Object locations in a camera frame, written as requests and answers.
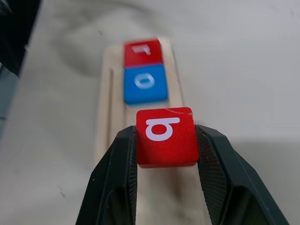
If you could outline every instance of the gray surface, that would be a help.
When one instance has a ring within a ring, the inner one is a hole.
[[[15,74],[9,72],[5,67],[2,67],[0,71],[0,140],[2,130],[5,126],[6,116],[9,111],[9,106],[17,87],[17,83],[18,77]]]
[[[300,205],[298,0],[45,0],[0,146],[0,224],[75,223],[92,157],[103,48],[170,38],[185,104]]]

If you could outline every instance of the black object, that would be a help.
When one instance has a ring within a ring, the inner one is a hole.
[[[18,75],[40,0],[0,2],[0,63]]]
[[[212,225],[287,225],[256,171],[220,132],[196,125],[198,170]],[[94,169],[77,225],[134,225],[136,130],[120,131]]]

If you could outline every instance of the wooden tray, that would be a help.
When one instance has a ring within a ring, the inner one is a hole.
[[[162,47],[169,99],[159,104],[128,106],[123,100],[123,45],[107,48],[103,62],[98,106],[95,165],[107,151],[116,134],[135,125],[141,109],[182,107],[175,60],[167,38]],[[211,225],[194,167],[141,169],[138,167],[137,225]]]

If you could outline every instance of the letter b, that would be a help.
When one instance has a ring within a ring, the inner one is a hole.
[[[153,141],[160,142],[169,139],[173,134],[173,128],[170,124],[179,123],[180,119],[178,117],[173,118],[161,118],[161,119],[151,119],[146,120],[146,124],[148,125],[146,128],[146,136]],[[155,125],[164,125],[166,131],[163,134],[156,135],[152,132],[152,128]]]

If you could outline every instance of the blue cube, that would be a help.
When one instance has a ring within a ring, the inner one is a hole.
[[[168,89],[162,64],[125,69],[124,100],[128,105],[166,99]]]

